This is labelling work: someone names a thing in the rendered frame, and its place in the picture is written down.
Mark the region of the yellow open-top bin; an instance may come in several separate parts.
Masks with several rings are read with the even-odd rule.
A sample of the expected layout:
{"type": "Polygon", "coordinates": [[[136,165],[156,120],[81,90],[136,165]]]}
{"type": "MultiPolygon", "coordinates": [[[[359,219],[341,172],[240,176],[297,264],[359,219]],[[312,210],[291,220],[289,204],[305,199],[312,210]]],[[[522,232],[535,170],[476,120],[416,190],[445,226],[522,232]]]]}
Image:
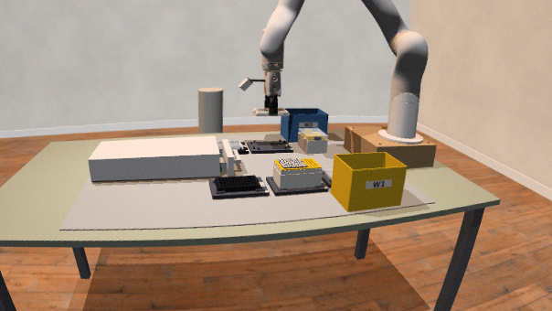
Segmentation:
{"type": "Polygon", "coordinates": [[[386,152],[334,155],[331,194],[347,212],[399,206],[406,173],[386,152]]]}

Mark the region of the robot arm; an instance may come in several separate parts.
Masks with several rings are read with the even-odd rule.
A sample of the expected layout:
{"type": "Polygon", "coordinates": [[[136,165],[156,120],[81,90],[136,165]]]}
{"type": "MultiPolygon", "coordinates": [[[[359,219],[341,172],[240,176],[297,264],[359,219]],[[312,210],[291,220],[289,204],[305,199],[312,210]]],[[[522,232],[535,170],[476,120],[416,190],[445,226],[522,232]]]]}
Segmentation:
{"type": "MultiPolygon", "coordinates": [[[[423,137],[416,134],[416,131],[420,84],[429,54],[427,42],[421,34],[409,31],[391,0],[361,1],[377,21],[390,49],[397,57],[391,81],[387,129],[380,130],[378,135],[395,143],[420,144],[423,137]]],[[[304,0],[279,1],[266,29],[262,30],[262,69],[283,69],[283,43],[303,3],[304,0]]]]}

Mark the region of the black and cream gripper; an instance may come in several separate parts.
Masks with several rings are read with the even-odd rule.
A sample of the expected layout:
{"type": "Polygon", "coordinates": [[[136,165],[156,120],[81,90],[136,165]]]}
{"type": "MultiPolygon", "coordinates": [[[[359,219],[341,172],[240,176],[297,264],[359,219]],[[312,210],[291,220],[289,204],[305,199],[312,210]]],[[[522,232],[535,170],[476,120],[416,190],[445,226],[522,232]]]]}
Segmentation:
{"type": "Polygon", "coordinates": [[[264,108],[269,108],[269,114],[277,114],[278,113],[277,97],[281,97],[280,71],[282,70],[262,70],[262,71],[265,71],[264,93],[265,93],[266,100],[264,103],[264,108]]]}

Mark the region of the grey flat mat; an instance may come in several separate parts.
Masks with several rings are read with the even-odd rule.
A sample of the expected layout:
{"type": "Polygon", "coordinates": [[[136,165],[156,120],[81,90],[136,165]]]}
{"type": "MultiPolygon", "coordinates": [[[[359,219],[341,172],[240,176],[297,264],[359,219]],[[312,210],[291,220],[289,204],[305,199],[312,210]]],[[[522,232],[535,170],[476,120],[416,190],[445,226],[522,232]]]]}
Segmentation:
{"type": "Polygon", "coordinates": [[[333,169],[334,155],[346,154],[341,133],[327,133],[327,153],[306,154],[298,142],[293,153],[239,155],[234,176],[261,177],[270,195],[212,199],[209,179],[93,182],[90,177],[60,231],[117,231],[210,228],[317,220],[435,203],[405,179],[399,206],[347,212],[328,192],[275,196],[266,181],[274,160],[313,158],[322,170],[333,169]]]}

